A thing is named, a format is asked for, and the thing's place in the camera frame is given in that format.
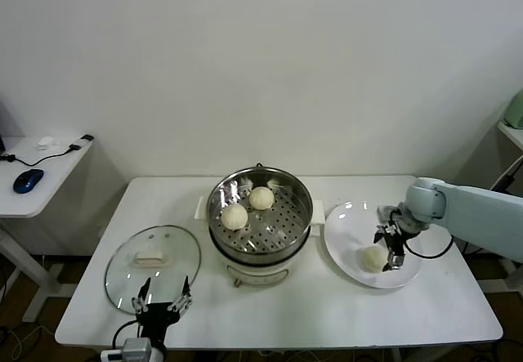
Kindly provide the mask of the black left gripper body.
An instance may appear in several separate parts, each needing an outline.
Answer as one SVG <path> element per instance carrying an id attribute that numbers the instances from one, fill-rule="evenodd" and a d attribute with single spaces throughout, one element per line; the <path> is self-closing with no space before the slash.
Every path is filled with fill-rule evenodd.
<path id="1" fill-rule="evenodd" d="M 169 302 L 146 305 L 137 314 L 137 322 L 141 326 L 140 337 L 147 337 L 152 342 L 164 342 L 168 328 L 180 318 L 179 310 Z"/>

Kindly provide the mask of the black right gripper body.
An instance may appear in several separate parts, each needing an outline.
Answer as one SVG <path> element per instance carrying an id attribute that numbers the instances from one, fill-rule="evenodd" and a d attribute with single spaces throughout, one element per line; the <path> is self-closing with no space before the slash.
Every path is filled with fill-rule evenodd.
<path id="1" fill-rule="evenodd" d="M 404 238 L 396 225 L 384 225 L 382 227 L 385 244 L 392 256 L 404 256 Z"/>

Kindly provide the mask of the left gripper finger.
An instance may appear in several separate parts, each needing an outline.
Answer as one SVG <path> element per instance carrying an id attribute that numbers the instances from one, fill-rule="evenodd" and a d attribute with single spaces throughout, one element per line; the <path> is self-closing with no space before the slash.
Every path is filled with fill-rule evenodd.
<path id="1" fill-rule="evenodd" d="M 170 307 L 171 311 L 187 311 L 192 304 L 192 296 L 190 292 L 189 277 L 185 277 L 185 281 L 182 287 L 181 295 L 176 299 Z"/>
<path id="2" fill-rule="evenodd" d="M 147 304 L 145 298 L 149 292 L 151 278 L 148 278 L 145 283 L 140 287 L 136 297 L 132 298 L 132 307 L 136 314 L 141 314 L 147 311 Z"/>

